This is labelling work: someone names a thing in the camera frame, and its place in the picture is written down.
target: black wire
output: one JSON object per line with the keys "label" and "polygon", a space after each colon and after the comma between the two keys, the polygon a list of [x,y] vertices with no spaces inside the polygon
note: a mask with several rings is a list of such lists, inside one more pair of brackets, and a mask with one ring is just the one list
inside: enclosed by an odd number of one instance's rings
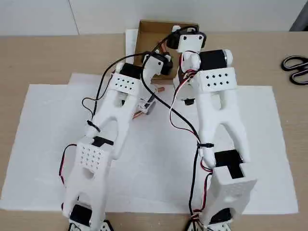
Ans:
{"label": "black wire", "polygon": [[86,107],[86,106],[84,105],[84,101],[85,101],[85,100],[92,100],[92,101],[95,101],[95,103],[96,103],[98,100],[100,100],[100,99],[105,95],[105,93],[106,93],[106,91],[107,91],[107,88],[108,88],[108,85],[109,85],[111,79],[112,79],[112,78],[110,78],[110,79],[108,80],[107,86],[106,86],[106,88],[105,88],[103,94],[100,96],[100,98],[98,98],[98,99],[93,99],[93,98],[90,98],[90,97],[85,97],[85,98],[83,98],[82,101],[81,101],[82,106],[84,106],[84,108],[86,108],[86,109],[91,113],[91,120],[93,119],[94,114],[93,114],[93,112],[92,112],[91,109],[89,109],[88,107]]}
{"label": "black wire", "polygon": [[135,56],[140,56],[140,55],[144,55],[144,53],[137,53],[137,54],[127,55],[127,56],[125,56],[125,57],[123,57],[121,59],[118,59],[117,61],[112,63],[109,67],[107,67],[107,69],[105,70],[105,72],[102,75],[102,79],[101,79],[100,85],[99,85],[98,90],[97,90],[96,99],[95,99],[95,105],[94,105],[94,109],[93,109],[93,116],[95,116],[95,113],[96,113],[97,101],[103,97],[103,95],[101,97],[99,97],[100,96],[100,91],[101,91],[101,88],[102,88],[104,77],[107,74],[107,72],[109,71],[109,69],[111,67],[113,67],[114,65],[116,65],[117,63],[121,62],[124,59],[130,58],[130,57],[135,57]]}
{"label": "black wire", "polygon": [[[91,113],[91,120],[93,119],[93,117],[94,117],[95,114],[96,114],[97,101],[100,100],[100,99],[105,95],[106,90],[107,90],[107,88],[108,88],[108,85],[109,85],[109,83],[110,83],[111,78],[108,80],[107,86],[106,86],[106,88],[105,88],[103,94],[100,96],[100,92],[101,92],[103,80],[104,80],[105,75],[107,74],[107,72],[110,70],[110,68],[112,68],[112,67],[113,67],[115,64],[117,64],[118,62],[121,62],[122,60],[127,59],[127,58],[130,58],[130,57],[135,57],[135,56],[139,56],[139,55],[144,55],[144,53],[131,54],[131,55],[125,56],[125,57],[123,57],[123,58],[120,58],[120,59],[118,59],[117,61],[115,61],[114,63],[112,63],[109,67],[107,67],[107,69],[105,70],[105,72],[104,72],[103,75],[102,75],[102,78],[101,78],[101,81],[100,81],[100,84],[99,84],[99,87],[98,87],[98,90],[97,90],[97,93],[96,93],[96,98],[93,99],[93,98],[90,98],[90,97],[85,97],[85,98],[82,99],[81,104],[82,104],[82,106],[83,106],[84,108],[86,108],[86,109]],[[95,105],[94,105],[93,111],[84,105],[84,101],[85,101],[85,100],[92,100],[92,101],[95,101]]]}
{"label": "black wire", "polygon": [[196,179],[196,166],[197,166],[197,159],[198,159],[198,148],[196,150],[196,153],[194,155],[194,160],[193,160],[193,169],[192,169],[192,186],[191,186],[191,193],[189,196],[189,212],[191,214],[191,216],[193,215],[193,209],[192,209],[192,200],[193,200],[193,189],[194,189],[194,183],[195,183],[195,179]]}
{"label": "black wire", "polygon": [[[160,47],[170,36],[178,33],[178,31],[180,30],[185,30],[185,29],[188,29],[188,28],[194,28],[195,31],[198,31],[198,27],[196,26],[185,26],[185,27],[182,27],[181,29],[179,30],[176,30],[174,32],[172,32],[171,34],[169,34],[167,37],[165,37],[163,40],[161,40],[158,45],[151,51],[151,53],[146,57],[142,67],[144,68],[145,67],[145,64],[146,62],[149,60],[149,58],[155,53],[155,50]],[[140,74],[140,77],[141,77],[141,81],[144,85],[144,87],[148,90],[148,92],[150,92],[160,103],[162,103],[164,106],[166,106],[167,108],[170,109],[170,105],[167,104],[165,101],[163,101],[161,98],[159,98],[153,91],[151,91],[151,89],[146,85],[145,81],[144,81],[144,78],[143,78],[143,72],[141,72]],[[193,125],[184,117],[182,116],[178,111],[176,111],[175,109],[172,108],[172,112],[175,113],[179,118],[181,118],[190,128],[191,130],[193,131],[193,133],[195,134],[195,136],[197,138],[199,138],[199,135],[196,131],[196,129],[193,127]]]}

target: white plastic part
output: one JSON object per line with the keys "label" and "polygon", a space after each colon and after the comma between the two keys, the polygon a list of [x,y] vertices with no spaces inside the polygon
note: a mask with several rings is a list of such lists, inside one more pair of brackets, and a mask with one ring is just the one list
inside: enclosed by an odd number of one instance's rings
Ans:
{"label": "white plastic part", "polygon": [[[147,58],[148,56],[149,56],[148,54],[145,55],[143,61],[145,61],[146,58]],[[164,64],[163,64],[162,61],[160,61],[160,60],[154,58],[153,56],[151,56],[151,57],[148,59],[148,61],[146,62],[144,68],[145,68],[145,69],[149,69],[149,70],[155,70],[155,74],[159,75],[160,72],[161,72],[161,70],[162,70],[162,68],[163,68],[163,65],[164,65]]]}
{"label": "white plastic part", "polygon": [[108,88],[129,95],[138,96],[140,93],[141,84],[141,81],[136,78],[114,73]]}
{"label": "white plastic part", "polygon": [[182,62],[182,67],[181,67],[183,72],[186,72],[189,69],[195,71],[199,70],[201,64],[199,54],[186,51],[183,53],[183,57],[184,57],[184,62]]}
{"label": "white plastic part", "polygon": [[176,30],[180,30],[180,29],[181,29],[181,27],[178,26],[178,25],[173,26],[173,27],[172,27],[172,32],[174,32],[174,31],[176,31]]}
{"label": "white plastic part", "polygon": [[[149,63],[143,70],[143,78],[150,84],[154,74],[159,74],[162,64],[150,57]],[[97,231],[101,221],[105,219],[106,192],[109,169],[112,160],[120,157],[131,119],[136,111],[141,95],[141,80],[119,74],[120,64],[113,74],[102,105],[93,117],[93,124],[100,131],[111,121],[117,123],[117,137],[113,145],[104,143],[101,147],[92,145],[93,137],[100,136],[100,132],[89,126],[86,136],[77,143],[76,157],[73,169],[65,182],[65,197],[63,215],[70,217],[70,213],[77,203],[79,195],[86,195],[89,199],[92,215],[90,230]]]}
{"label": "white plastic part", "polygon": [[226,223],[225,224],[209,225],[208,227],[213,231],[231,231],[228,224],[226,224]]}
{"label": "white plastic part", "polygon": [[232,62],[233,62],[233,55],[232,55],[232,52],[228,49],[223,49],[223,52],[225,54],[225,57],[226,57],[226,61],[227,61],[227,67],[230,67]]}
{"label": "white plastic part", "polygon": [[[185,231],[210,231],[207,228],[200,227],[196,222],[195,222],[195,227],[196,229],[193,230],[193,223],[191,223],[188,229]],[[215,224],[215,225],[209,225],[208,227],[213,231],[231,231],[231,229],[227,224]]]}
{"label": "white plastic part", "polygon": [[177,52],[178,53],[183,53],[185,51],[199,52],[202,47],[203,39],[204,39],[203,35],[181,35]]}
{"label": "white plastic part", "polygon": [[[69,220],[69,223],[72,224],[68,231],[90,231],[91,228],[79,223],[74,222],[73,220]],[[112,231],[109,224],[106,221],[101,223],[100,228],[97,231]]]}
{"label": "white plastic part", "polygon": [[240,164],[244,175],[232,179],[227,166],[215,167],[210,188],[206,195],[206,208],[200,215],[201,222],[207,226],[219,211],[230,208],[231,220],[219,223],[225,225],[241,215],[250,200],[250,193],[257,182],[256,172],[250,163]]}
{"label": "white plastic part", "polygon": [[[243,161],[250,162],[247,135],[239,113],[236,90],[220,92],[220,109],[213,106],[210,92],[198,94],[195,101],[201,142],[215,143],[216,129],[222,124],[233,139],[234,148],[240,153]],[[209,167],[214,167],[216,164],[214,149],[205,147],[202,149],[204,161]]]}
{"label": "white plastic part", "polygon": [[237,83],[234,68],[198,71],[191,80],[191,85],[197,93],[235,89]]}
{"label": "white plastic part", "polygon": [[105,217],[107,177],[113,155],[103,149],[104,145],[99,148],[91,143],[93,139],[89,137],[77,143],[74,166],[66,181],[63,215],[69,218],[78,196],[85,194],[92,210],[91,230],[97,230]]}

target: perforated plate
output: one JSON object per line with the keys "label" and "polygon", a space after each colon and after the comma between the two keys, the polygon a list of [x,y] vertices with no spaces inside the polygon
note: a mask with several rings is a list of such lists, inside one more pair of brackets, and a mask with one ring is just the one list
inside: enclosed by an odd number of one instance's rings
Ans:
{"label": "perforated plate", "polygon": [[99,169],[101,160],[103,159],[103,150],[85,143],[79,143],[77,146],[80,156],[80,164],[95,172]]}
{"label": "perforated plate", "polygon": [[200,92],[235,89],[236,75],[233,67],[199,71],[193,78]]}
{"label": "perforated plate", "polygon": [[177,52],[185,51],[199,52],[202,47],[203,35],[181,35]]}
{"label": "perforated plate", "polygon": [[114,73],[109,89],[118,90],[130,95],[138,95],[140,90],[140,80],[119,73]]}

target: cable tie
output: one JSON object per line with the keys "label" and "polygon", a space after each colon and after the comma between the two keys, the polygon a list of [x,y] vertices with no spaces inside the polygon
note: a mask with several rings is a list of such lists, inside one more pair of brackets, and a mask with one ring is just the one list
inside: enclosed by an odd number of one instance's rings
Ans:
{"label": "cable tie", "polygon": [[198,148],[201,148],[201,147],[213,148],[214,144],[213,143],[198,143],[197,146],[198,146]]}

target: black zip tie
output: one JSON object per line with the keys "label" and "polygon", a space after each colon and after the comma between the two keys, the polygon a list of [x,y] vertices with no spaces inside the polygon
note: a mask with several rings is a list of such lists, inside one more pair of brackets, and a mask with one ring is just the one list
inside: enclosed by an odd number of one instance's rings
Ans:
{"label": "black zip tie", "polygon": [[213,148],[214,144],[213,143],[198,143],[197,146],[198,146],[198,148],[201,148],[201,147]]}
{"label": "black zip tie", "polygon": [[98,126],[92,123],[92,121],[87,120],[87,123],[89,126],[94,127],[98,132],[101,132]]}

